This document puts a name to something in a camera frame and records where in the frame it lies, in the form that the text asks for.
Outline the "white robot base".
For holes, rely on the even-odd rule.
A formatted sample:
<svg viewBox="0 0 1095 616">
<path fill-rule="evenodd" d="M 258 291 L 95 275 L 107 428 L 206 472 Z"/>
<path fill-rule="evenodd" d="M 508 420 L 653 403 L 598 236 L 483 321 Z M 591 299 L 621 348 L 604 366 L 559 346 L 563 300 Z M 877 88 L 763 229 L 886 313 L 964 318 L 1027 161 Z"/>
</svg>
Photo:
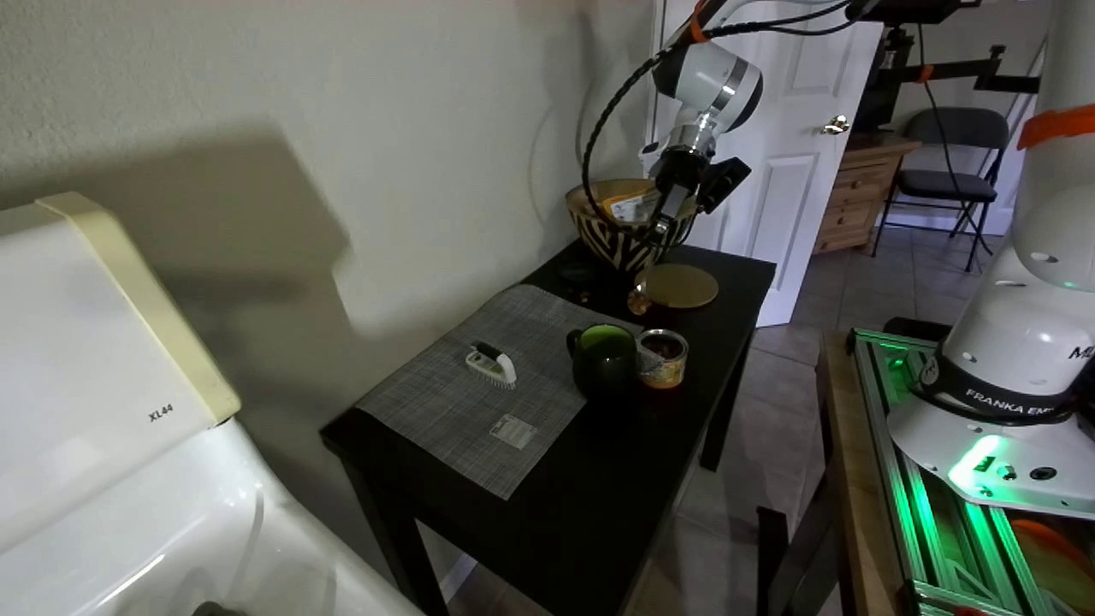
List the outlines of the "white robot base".
<svg viewBox="0 0 1095 616">
<path fill-rule="evenodd" d="M 1009 242 L 886 423 L 972 504 L 1091 519 L 1095 439 L 1070 388 L 1095 359 L 1095 0 L 1050 8 Z"/>
</svg>

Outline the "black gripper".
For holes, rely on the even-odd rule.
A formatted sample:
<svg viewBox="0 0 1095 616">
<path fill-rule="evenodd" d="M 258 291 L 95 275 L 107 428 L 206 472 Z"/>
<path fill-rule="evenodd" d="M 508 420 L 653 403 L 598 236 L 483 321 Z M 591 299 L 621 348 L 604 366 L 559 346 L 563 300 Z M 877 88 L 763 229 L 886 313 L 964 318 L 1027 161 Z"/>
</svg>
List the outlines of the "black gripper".
<svg viewBox="0 0 1095 616">
<path fill-rule="evenodd" d="M 700 155 L 668 148 L 653 163 L 653 213 L 648 213 L 648 247 L 655 255 L 679 247 L 693 226 L 699 213 L 716 213 L 743 180 L 750 163 L 743 156 L 724 156 L 710 163 Z"/>
</svg>

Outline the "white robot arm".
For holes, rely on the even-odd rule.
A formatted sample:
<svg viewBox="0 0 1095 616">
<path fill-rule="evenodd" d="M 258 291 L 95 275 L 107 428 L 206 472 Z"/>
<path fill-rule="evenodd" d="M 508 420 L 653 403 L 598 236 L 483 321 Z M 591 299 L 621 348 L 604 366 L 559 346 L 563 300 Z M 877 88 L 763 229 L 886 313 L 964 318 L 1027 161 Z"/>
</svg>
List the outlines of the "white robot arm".
<svg viewBox="0 0 1095 616">
<path fill-rule="evenodd" d="M 862 93 L 871 32 L 833 2 L 789 21 L 783 0 L 743 0 L 737 33 L 686 39 L 655 70 L 676 102 L 653 163 L 653 221 L 709 213 L 699 242 L 756 260 L 805 260 Z"/>
</svg>

